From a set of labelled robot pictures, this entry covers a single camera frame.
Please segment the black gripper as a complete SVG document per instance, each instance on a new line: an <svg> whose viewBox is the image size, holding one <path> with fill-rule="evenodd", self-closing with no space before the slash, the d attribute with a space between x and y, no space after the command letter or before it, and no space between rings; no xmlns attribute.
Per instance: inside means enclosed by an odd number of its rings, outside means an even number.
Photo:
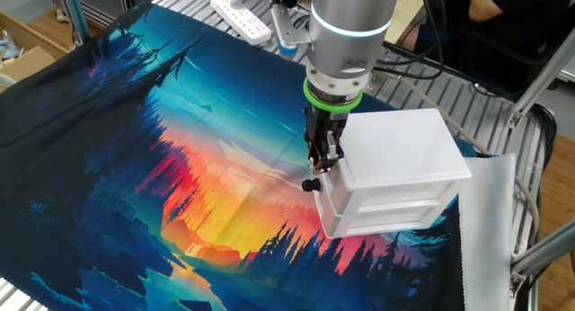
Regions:
<svg viewBox="0 0 575 311"><path fill-rule="evenodd" d="M304 115L310 165L313 170L327 173L344 157L340 139L347 123L347 113L307 107Z"/></svg>

